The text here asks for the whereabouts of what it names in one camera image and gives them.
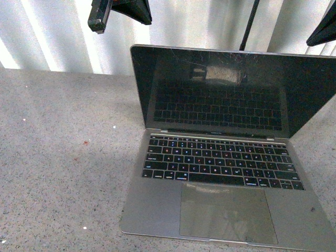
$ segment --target speckled countertop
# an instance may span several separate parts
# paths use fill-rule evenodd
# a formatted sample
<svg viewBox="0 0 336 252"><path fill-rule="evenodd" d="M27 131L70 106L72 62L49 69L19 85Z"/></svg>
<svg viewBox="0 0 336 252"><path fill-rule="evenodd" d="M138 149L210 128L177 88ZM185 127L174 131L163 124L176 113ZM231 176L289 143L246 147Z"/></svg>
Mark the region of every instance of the speckled countertop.
<svg viewBox="0 0 336 252"><path fill-rule="evenodd" d="M335 125L292 142L336 229ZM132 76L0 69L0 251L283 251L121 233L143 132Z"/></svg>

